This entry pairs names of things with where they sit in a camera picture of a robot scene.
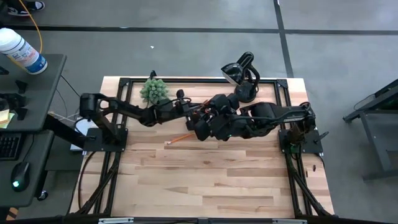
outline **green succulent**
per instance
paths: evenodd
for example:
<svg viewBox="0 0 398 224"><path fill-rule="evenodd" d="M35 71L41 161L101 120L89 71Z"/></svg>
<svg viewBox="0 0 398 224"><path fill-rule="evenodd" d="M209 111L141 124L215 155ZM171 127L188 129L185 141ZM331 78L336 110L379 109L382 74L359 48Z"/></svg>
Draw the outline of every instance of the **green succulent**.
<svg viewBox="0 0 398 224"><path fill-rule="evenodd" d="M150 79L145 82L144 87L139 92L141 98L146 103L157 104L159 100L167 99L167 85L161 79Z"/></svg>

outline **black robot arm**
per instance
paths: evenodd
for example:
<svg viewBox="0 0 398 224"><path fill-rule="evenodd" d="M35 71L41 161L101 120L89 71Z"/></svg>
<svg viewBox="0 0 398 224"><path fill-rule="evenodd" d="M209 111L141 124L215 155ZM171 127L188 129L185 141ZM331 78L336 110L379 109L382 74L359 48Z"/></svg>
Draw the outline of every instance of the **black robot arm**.
<svg viewBox="0 0 398 224"><path fill-rule="evenodd" d="M315 128L315 114L308 102L300 106L277 106L260 102L240 108L240 114L237 113L238 108L236 95L219 94L205 107L194 111L187 122L195 123L191 127L201 141L209 136L223 141L230 137L262 137L280 124L291 123L289 141L298 144L305 133Z"/></svg>
<svg viewBox="0 0 398 224"><path fill-rule="evenodd" d="M103 108L103 102L107 102L108 107ZM187 129L194 130L201 141L209 136L223 141L229 137L262 137L282 123L292 123L288 137L294 144L301 142L303 134L315 128L315 114L307 102L300 106L260 102L240 108L239 114L238 109L239 101L235 94L218 94L206 103L192 103L189 98L184 98L183 90L177 92L175 100L161 100L148 108L100 93L84 93L80 97L80 116L92 120L102 130L105 143L117 144L121 138L117 125L106 118L110 113L134 118L147 127L186 117Z"/></svg>
<svg viewBox="0 0 398 224"><path fill-rule="evenodd" d="M101 104L105 102L108 103L108 107L104 108ZM184 117L197 106L200 104L191 103L189 98L184 98L183 90L177 92L177 99L160 100L148 108L140 108L101 93L84 93L80 96L80 116L92 120L102 130L105 143L120 141L117 125L106 118L110 113L123 114L138 120L144 126L152 127L155 124Z"/></svg>

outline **concrete floor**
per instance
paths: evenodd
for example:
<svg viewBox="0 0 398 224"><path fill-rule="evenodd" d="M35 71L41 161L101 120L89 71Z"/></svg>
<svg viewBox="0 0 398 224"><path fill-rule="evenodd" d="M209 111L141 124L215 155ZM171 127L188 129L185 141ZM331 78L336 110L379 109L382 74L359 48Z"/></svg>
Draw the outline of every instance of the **concrete floor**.
<svg viewBox="0 0 398 224"><path fill-rule="evenodd" d="M398 30L395 0L279 0L285 29ZM273 0L68 0L46 1L40 26L277 29ZM30 24L4 13L5 24ZM19 30L33 46L37 33ZM279 34L204 32L43 31L43 53L66 54L63 75L77 92L97 92L105 75L221 76L220 67L245 51L262 77L287 77ZM359 121L341 119L353 105L398 78L397 35L287 35L294 77L304 78L323 140L335 213L345 218L398 223L398 178L364 183L380 169ZM60 82L68 113L78 98ZM61 103L53 110L65 114ZM56 193L20 210L19 218L65 214L77 173L47 180ZM51 208L46 213L39 206Z"/></svg>

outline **computer desk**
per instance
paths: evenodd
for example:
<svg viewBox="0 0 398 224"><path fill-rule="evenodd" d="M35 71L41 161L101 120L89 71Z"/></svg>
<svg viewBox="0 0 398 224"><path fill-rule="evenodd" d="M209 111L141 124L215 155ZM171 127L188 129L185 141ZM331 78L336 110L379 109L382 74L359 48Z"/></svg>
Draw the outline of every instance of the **computer desk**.
<svg viewBox="0 0 398 224"><path fill-rule="evenodd" d="M22 121L13 117L7 129L0 132L25 132L27 137L18 161L0 161L0 208L1 207L26 207L32 203L35 196L40 196L47 171L44 169L49 156L54 136L61 137L77 146L82 145L77 141L79 134L59 120L48 115L48 111L57 89L59 79L66 61L65 55L45 54L49 65L41 74L29 75L7 57L0 56L0 65L9 71L8 75L0 76L0 93L18 93L16 80L28 84L25 93L20 94L27 98L24 108L27 109ZM10 178L14 166L20 162L27 153L32 137L35 136L34 145L30 149L27 161L30 162L30 184L23 192L11 189Z"/></svg>
<svg viewBox="0 0 398 224"><path fill-rule="evenodd" d="M32 203L34 197L39 197L43 189L46 171L44 165L49 155L54 133L52 131L41 131L37 134L28 134L19 158L16 161L1 161L0 172L2 181L0 181L0 207L26 207ZM14 166L24 159L30 163L30 183L22 192L15 192L11 188L11 171Z"/></svg>

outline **wooden tabletop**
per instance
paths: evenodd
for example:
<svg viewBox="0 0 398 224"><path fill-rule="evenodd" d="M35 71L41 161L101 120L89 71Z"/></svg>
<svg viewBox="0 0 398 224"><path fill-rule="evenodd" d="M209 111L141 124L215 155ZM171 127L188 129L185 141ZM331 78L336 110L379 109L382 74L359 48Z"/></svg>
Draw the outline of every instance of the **wooden tabletop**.
<svg viewBox="0 0 398 224"><path fill-rule="evenodd" d="M101 92L116 96L119 79L104 77ZM308 100L303 79L288 78L287 81L292 105ZM182 88L185 96L193 102L203 102L215 94L229 94L234 90L234 86L225 83L167 85L169 98L175 98L175 92ZM144 108L146 104L139 94L141 88L142 83L134 84L131 103ZM253 103L260 101L275 103L272 85L259 85ZM129 136L121 158L112 216L294 217L287 168L285 158L280 153L277 129L261 138L230 138L227 142L208 138L201 142L192 136L167 145L166 142L188 133L185 118L157 124L152 128L129 118L127 128ZM98 185L103 157L104 153L96 153L86 168L81 185L83 203ZM321 160L315 155L304 154L303 163L308 174L309 189L325 209L333 213ZM316 171L313 171L313 165L316 165ZM300 208L304 211L302 192L298 190L297 193ZM103 207L107 194L108 188L105 190ZM77 208L76 188L70 212Z"/></svg>

